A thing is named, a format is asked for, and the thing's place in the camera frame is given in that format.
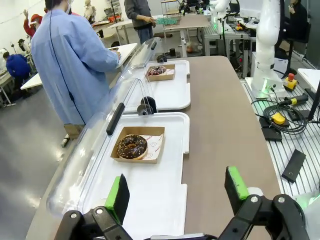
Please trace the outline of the person in grey sweater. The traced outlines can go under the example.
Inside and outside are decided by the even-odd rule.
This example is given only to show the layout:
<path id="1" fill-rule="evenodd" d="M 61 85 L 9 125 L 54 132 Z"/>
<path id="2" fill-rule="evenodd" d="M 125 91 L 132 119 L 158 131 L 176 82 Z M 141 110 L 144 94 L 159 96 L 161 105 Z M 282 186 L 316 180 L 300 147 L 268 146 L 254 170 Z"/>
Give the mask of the person in grey sweater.
<path id="1" fill-rule="evenodd" d="M 124 0 L 126 16 L 132 21 L 133 29 L 137 32 L 140 44 L 152 39 L 156 20 L 151 15 L 148 0 Z"/>

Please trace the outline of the aluminium frame workbench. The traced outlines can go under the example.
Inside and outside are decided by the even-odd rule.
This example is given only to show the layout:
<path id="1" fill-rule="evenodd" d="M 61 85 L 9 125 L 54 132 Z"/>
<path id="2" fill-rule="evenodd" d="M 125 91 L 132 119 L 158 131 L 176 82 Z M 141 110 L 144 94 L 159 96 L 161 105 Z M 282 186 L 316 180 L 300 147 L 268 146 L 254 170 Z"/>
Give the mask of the aluminium frame workbench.
<path id="1" fill-rule="evenodd" d="M 249 35 L 244 31 L 218 31 L 213 24 L 203 28 L 202 46 L 205 56 L 224 56 L 228 58 L 237 75 L 245 78 L 249 71 L 251 52 Z"/>

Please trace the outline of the person's right forearm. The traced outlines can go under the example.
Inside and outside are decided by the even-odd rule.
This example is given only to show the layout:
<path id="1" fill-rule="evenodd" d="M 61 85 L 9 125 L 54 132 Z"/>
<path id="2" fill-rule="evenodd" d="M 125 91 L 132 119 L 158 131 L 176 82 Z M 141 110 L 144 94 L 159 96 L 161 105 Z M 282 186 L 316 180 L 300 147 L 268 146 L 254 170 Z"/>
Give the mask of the person's right forearm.
<path id="1" fill-rule="evenodd" d="M 115 70 L 119 64 L 119 58 L 115 50 L 105 49 L 100 53 L 88 55 L 84 62 L 91 69 L 104 73 Z"/>

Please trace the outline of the white display tray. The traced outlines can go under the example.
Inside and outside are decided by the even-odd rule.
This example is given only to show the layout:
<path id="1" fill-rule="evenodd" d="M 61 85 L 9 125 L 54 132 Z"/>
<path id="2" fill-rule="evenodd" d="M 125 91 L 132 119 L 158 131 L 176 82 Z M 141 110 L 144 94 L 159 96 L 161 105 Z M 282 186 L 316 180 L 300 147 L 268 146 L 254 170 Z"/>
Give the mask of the white display tray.
<path id="1" fill-rule="evenodd" d="M 163 81 L 151 81 L 151 86 L 155 98 L 156 110 L 171 111 L 171 110 L 182 110 L 188 107 L 191 103 L 191 86 L 188 83 L 187 78 L 190 75 L 190 63 L 187 60 L 173 60 L 167 63 L 156 63 L 151 66 L 157 65 L 173 65 L 175 64 L 175 75 L 173 80 Z M 141 102 L 140 104 L 146 104 L 149 101 Z M 111 105 L 117 107 L 118 104 L 114 104 L 115 97 Z"/>
<path id="2" fill-rule="evenodd" d="M 125 127 L 163 127 L 163 141 L 156 163 L 118 162 L 114 146 Z M 115 178 L 124 175 L 130 198 L 123 221 L 134 240 L 156 235 L 184 233 L 187 185 L 182 184 L 183 157 L 189 152 L 190 119 L 181 112 L 121 117 L 113 136 L 107 139 L 80 193 L 76 210 L 103 205 Z"/>

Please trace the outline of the black flat slim device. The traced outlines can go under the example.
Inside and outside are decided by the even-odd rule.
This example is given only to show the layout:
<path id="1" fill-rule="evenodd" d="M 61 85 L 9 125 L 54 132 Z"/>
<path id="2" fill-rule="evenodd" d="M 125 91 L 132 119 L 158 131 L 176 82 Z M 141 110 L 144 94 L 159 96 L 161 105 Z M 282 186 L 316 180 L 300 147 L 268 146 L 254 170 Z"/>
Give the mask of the black flat slim device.
<path id="1" fill-rule="evenodd" d="M 282 178 L 287 180 L 289 183 L 293 184 L 300 173 L 300 170 L 305 161 L 306 155 L 295 149 L 281 175 Z"/>

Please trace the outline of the chocolate sprinkled donut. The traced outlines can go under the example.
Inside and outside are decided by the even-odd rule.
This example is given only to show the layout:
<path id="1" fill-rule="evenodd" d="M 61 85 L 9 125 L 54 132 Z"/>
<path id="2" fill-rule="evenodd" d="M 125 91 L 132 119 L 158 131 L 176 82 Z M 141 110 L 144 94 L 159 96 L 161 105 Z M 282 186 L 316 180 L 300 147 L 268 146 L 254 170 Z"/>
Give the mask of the chocolate sprinkled donut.
<path id="1" fill-rule="evenodd" d="M 136 134 L 123 137 L 117 145 L 118 156 L 126 160 L 141 160 L 147 152 L 147 140 Z"/>

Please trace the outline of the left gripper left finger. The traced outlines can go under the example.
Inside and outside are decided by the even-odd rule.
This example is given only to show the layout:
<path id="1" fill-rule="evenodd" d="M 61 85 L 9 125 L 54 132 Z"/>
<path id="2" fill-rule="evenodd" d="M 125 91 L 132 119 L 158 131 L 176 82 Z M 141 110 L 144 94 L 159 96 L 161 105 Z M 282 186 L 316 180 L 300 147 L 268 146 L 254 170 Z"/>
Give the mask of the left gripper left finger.
<path id="1" fill-rule="evenodd" d="M 123 174 L 114 179 L 103 205 L 87 213 L 67 211 L 54 240 L 133 240 L 123 227 L 130 191 Z"/>

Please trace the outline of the wooden top table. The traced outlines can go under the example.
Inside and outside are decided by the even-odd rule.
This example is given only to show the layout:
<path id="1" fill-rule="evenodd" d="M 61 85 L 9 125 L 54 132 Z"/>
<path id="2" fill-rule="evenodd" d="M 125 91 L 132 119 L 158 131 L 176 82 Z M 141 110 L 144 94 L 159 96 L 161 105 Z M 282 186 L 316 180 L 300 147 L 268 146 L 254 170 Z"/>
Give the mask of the wooden top table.
<path id="1" fill-rule="evenodd" d="M 209 27 L 210 22 L 206 18 L 206 16 L 201 14 L 192 14 L 187 16 L 182 16 L 181 20 L 178 24 L 175 25 L 165 25 L 163 27 L 163 32 L 166 34 L 167 32 L 172 31 L 179 31 L 180 33 L 180 42 L 182 47 L 182 54 L 183 58 L 186 58 L 187 55 L 187 38 L 186 38 L 186 31 L 188 29 L 197 29 L 197 28 L 205 28 Z"/>

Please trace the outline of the person in black clothes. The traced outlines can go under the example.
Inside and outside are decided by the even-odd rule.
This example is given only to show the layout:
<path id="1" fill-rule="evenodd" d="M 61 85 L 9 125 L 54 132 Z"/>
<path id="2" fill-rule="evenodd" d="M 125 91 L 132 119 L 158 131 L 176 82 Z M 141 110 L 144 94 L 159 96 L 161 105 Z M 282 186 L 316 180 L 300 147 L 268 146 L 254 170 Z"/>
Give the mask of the person in black clothes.
<path id="1" fill-rule="evenodd" d="M 308 13 L 301 0 L 290 0 L 289 17 L 284 20 L 284 38 L 303 40 L 308 28 Z"/>

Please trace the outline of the yellow black push button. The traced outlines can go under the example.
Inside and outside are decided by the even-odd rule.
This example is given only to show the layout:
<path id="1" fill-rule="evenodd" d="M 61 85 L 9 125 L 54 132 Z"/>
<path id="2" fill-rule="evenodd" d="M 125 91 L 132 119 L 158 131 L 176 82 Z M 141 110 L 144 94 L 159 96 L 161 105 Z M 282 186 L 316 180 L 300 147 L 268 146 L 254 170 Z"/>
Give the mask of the yellow black push button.
<path id="1" fill-rule="evenodd" d="M 286 118 L 280 112 L 273 114 L 271 120 L 277 125 L 283 125 L 286 122 Z"/>

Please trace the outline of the brown cardboard donut box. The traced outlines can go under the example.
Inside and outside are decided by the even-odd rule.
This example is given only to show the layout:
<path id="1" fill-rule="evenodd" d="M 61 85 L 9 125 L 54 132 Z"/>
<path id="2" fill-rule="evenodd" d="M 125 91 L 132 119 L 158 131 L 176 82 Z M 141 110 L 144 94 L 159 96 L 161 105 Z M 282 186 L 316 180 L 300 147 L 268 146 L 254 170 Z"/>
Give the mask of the brown cardboard donut box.
<path id="1" fill-rule="evenodd" d="M 153 75 L 153 76 L 149 76 L 148 75 L 148 70 L 150 67 L 154 67 L 154 66 L 150 66 L 147 71 L 146 71 L 146 78 L 150 81 L 150 82 L 157 82 L 157 81 L 170 81 L 174 79 L 175 76 L 175 72 L 176 72 L 176 65 L 175 64 L 165 64 L 165 65 L 155 65 L 155 66 L 164 66 L 166 67 L 166 69 L 174 69 L 174 74 L 173 75 L 166 75 L 165 73 L 161 74 L 161 75 Z"/>

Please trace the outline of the clear plastic display lid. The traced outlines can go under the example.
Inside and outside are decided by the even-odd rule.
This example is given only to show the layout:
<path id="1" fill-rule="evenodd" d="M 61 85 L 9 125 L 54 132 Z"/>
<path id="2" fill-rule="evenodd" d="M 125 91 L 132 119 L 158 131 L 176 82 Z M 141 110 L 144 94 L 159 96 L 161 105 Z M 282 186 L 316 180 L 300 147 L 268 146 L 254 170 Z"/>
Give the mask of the clear plastic display lid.
<path id="1" fill-rule="evenodd" d="M 91 170 L 110 143 L 121 118 L 151 115 L 151 109 L 147 108 L 151 100 L 154 94 L 150 81 L 137 77 L 118 81 L 110 96 L 102 99 L 48 195 L 46 208 L 54 217 L 60 218 L 77 208 Z"/>
<path id="2" fill-rule="evenodd" d="M 111 82 L 114 104 L 124 103 L 125 114 L 135 113 L 138 106 L 145 102 L 145 97 L 156 98 L 147 72 L 152 64 L 157 63 L 157 56 L 162 53 L 161 38 L 148 39 L 140 45 L 121 73 Z"/>

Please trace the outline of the aluminium slotted platform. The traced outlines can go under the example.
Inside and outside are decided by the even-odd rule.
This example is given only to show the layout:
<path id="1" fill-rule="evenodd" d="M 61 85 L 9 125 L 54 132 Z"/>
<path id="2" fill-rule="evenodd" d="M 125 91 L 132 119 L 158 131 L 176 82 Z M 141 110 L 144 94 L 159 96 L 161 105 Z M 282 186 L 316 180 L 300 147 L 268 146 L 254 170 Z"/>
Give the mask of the aluminium slotted platform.
<path id="1" fill-rule="evenodd" d="M 240 83 L 247 95 L 249 102 L 256 100 L 245 80 Z M 269 101 L 260 101 L 252 104 L 256 114 L 263 115 L 263 110 L 274 105 Z M 320 190 L 320 123 L 309 123 L 301 134 L 291 135 L 281 132 L 282 141 L 266 141 L 280 192 L 295 196 Z M 303 165 L 294 183 L 282 177 L 282 174 L 294 152 L 298 150 L 305 154 Z"/>

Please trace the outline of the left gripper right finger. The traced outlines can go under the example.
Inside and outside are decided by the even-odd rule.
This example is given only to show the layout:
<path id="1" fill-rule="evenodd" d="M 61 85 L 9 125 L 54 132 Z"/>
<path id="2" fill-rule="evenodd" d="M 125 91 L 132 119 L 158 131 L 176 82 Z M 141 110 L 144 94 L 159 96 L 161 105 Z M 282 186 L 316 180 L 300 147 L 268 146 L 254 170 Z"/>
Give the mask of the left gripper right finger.
<path id="1" fill-rule="evenodd" d="M 235 166 L 226 168 L 224 187 L 234 217 L 217 240 L 247 240 L 255 226 L 265 227 L 271 240 L 310 240 L 305 214 L 289 195 L 250 194 Z"/>

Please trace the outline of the chocolate glazed donut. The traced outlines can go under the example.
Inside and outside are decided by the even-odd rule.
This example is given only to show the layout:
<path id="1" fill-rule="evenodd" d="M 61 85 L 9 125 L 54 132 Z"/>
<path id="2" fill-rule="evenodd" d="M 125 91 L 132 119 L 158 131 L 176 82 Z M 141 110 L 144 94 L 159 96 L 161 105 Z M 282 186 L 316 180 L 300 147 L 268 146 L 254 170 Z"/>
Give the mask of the chocolate glazed donut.
<path id="1" fill-rule="evenodd" d="M 159 136 L 161 134 L 164 134 L 164 139 L 163 139 L 163 142 L 162 142 L 162 146 L 164 144 L 164 141 L 165 141 L 165 128 L 163 126 L 125 126 L 122 128 L 115 144 L 114 144 L 114 147 L 112 149 L 112 152 L 110 154 L 110 157 L 112 159 L 114 159 L 115 161 L 117 162 L 124 162 L 124 163 L 141 163 L 141 164 L 156 164 L 157 162 L 155 163 L 151 163 L 151 162 L 146 162 L 146 161 L 143 161 L 143 160 L 132 160 L 132 159 L 123 159 L 123 158 L 120 158 L 117 154 L 117 146 L 120 142 L 120 140 L 122 138 L 124 138 L 125 136 L 127 135 L 148 135 L 148 136 Z"/>

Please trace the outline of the person in blue jacket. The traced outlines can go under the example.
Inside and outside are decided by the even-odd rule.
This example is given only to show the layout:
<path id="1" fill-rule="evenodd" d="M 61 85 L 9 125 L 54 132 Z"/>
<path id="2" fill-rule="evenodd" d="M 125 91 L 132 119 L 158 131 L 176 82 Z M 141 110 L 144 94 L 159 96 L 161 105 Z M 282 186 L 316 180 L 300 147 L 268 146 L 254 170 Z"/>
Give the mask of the person in blue jacket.
<path id="1" fill-rule="evenodd" d="M 31 73 L 27 58 L 21 54 L 9 54 L 9 52 L 5 52 L 3 58 L 6 61 L 7 71 L 14 78 L 14 89 L 24 99 L 28 98 L 30 93 L 27 90 L 21 90 L 21 86 L 29 79 Z"/>

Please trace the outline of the white table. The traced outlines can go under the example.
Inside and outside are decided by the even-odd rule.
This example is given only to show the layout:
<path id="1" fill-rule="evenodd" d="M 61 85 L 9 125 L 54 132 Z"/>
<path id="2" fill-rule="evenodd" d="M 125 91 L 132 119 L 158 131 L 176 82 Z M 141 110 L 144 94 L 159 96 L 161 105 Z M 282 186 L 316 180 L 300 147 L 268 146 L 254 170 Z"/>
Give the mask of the white table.
<path id="1" fill-rule="evenodd" d="M 128 59 L 128 57 L 135 52 L 137 49 L 138 44 L 137 43 L 130 43 L 125 45 L 120 45 L 116 47 L 110 47 L 109 50 L 117 50 L 121 54 L 121 58 L 119 60 L 117 68 L 122 68 L 125 61 Z"/>
<path id="2" fill-rule="evenodd" d="M 25 84 L 23 84 L 20 89 L 27 90 L 30 88 L 38 87 L 42 85 L 41 78 L 38 73 L 32 76 Z"/>

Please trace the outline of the mannequin in red top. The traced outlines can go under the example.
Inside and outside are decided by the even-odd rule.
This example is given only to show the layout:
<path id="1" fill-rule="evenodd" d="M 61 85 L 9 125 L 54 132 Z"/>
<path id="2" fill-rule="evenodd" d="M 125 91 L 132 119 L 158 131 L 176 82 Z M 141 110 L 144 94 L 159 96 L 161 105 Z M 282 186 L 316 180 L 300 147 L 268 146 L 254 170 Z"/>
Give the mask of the mannequin in red top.
<path id="1" fill-rule="evenodd" d="M 33 14 L 29 20 L 29 12 L 26 9 L 23 11 L 23 14 L 25 16 L 23 28 L 26 34 L 32 38 L 40 26 L 43 17 L 38 14 Z"/>

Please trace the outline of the person in blue shirt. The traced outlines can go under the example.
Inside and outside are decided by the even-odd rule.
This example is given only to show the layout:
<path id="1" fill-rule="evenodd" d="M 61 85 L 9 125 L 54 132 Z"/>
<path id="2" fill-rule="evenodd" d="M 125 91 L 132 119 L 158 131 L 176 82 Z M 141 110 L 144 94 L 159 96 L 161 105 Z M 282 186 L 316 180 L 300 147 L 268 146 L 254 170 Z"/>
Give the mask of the person in blue shirt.
<path id="1" fill-rule="evenodd" d="M 64 124 L 85 125 L 110 93 L 106 72 L 84 60 L 107 49 L 83 16 L 67 14 L 67 0 L 45 0 L 47 13 L 31 39 L 44 90 Z"/>

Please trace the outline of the black flat plate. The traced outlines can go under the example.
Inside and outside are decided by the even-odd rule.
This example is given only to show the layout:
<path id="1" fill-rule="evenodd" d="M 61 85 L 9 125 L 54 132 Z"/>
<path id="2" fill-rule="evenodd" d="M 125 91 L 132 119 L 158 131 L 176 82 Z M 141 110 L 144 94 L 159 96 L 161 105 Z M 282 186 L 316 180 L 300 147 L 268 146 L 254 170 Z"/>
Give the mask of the black flat plate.
<path id="1" fill-rule="evenodd" d="M 282 141 L 283 138 L 281 132 L 277 130 L 274 126 L 272 126 L 271 122 L 268 119 L 260 117 L 259 123 L 261 126 L 261 131 L 266 141 Z"/>

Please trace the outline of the black yellow handheld controller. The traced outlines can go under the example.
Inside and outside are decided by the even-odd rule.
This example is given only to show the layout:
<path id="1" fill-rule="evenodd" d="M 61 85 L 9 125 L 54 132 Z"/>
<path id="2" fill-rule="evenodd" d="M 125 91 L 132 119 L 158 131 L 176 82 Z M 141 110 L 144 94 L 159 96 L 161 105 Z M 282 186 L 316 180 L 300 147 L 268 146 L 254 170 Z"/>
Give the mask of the black yellow handheld controller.
<path id="1" fill-rule="evenodd" d="M 302 95 L 297 95 L 291 98 L 285 98 L 283 103 L 287 106 L 301 105 L 306 103 L 309 100 L 309 96 L 305 93 Z"/>

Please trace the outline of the far chocolate donut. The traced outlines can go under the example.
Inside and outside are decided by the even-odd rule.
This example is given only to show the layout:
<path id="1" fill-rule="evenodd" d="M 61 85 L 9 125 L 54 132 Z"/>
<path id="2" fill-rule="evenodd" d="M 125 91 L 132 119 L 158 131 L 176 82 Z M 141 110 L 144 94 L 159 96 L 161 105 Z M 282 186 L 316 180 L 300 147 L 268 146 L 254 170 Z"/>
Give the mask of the far chocolate donut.
<path id="1" fill-rule="evenodd" d="M 161 74 L 164 74 L 167 71 L 167 68 L 165 66 L 159 65 L 159 66 L 152 66 L 149 68 L 147 74 L 149 76 L 158 76 Z"/>

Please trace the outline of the yellow emergency stop box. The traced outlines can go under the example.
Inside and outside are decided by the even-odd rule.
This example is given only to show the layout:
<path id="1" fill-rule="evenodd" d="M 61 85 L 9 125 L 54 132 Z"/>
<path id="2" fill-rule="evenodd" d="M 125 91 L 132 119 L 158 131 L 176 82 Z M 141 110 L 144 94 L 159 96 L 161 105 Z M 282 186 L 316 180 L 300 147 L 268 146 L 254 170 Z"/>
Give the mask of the yellow emergency stop box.
<path id="1" fill-rule="evenodd" d="M 297 84 L 298 84 L 298 81 L 295 79 L 295 75 L 293 73 L 289 73 L 283 82 L 284 88 L 289 92 L 294 91 Z"/>

